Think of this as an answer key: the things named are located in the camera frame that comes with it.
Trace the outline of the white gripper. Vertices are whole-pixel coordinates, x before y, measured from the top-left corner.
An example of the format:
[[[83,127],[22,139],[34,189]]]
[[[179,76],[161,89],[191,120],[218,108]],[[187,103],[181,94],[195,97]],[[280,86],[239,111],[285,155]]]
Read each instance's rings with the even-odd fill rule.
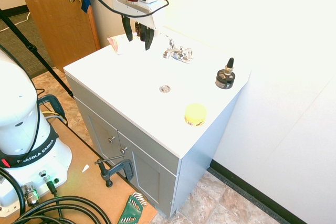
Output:
[[[149,50],[154,38],[154,30],[160,29],[165,22],[164,0],[112,0],[112,8],[127,14],[139,22],[140,40]],[[121,16],[122,24],[128,41],[133,40],[130,18]]]

